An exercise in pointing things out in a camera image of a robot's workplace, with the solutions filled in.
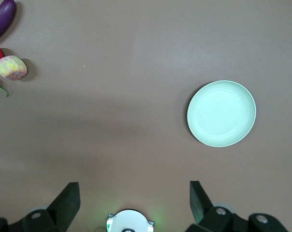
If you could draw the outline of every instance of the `green pepper stem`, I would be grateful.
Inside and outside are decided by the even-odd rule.
[[[5,97],[8,96],[7,92],[6,92],[1,86],[0,86],[0,90],[4,93],[4,96],[5,96]]]

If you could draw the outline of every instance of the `eggplant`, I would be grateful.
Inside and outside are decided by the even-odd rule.
[[[6,31],[14,19],[16,3],[14,0],[4,0],[0,5],[0,36]]]

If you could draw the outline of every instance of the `silver bolt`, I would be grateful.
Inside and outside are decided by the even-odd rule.
[[[217,208],[216,212],[219,215],[226,215],[227,214],[223,208]]]
[[[261,222],[261,223],[264,223],[264,224],[268,223],[267,218],[266,218],[265,216],[263,216],[263,215],[257,215],[257,216],[256,216],[256,219],[257,219],[259,222]]]
[[[39,218],[40,216],[41,216],[41,213],[35,213],[35,214],[32,214],[31,218],[36,219],[36,218]]]

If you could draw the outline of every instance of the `round plate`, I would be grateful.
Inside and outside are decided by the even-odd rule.
[[[256,118],[256,104],[242,85],[215,81],[201,88],[188,107],[192,134],[209,146],[230,146],[243,139]]]

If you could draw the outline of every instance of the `plate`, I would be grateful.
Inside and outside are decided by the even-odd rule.
[[[188,107],[188,126],[202,143],[223,147],[242,140],[256,118],[251,93],[233,81],[215,81],[201,88]]]

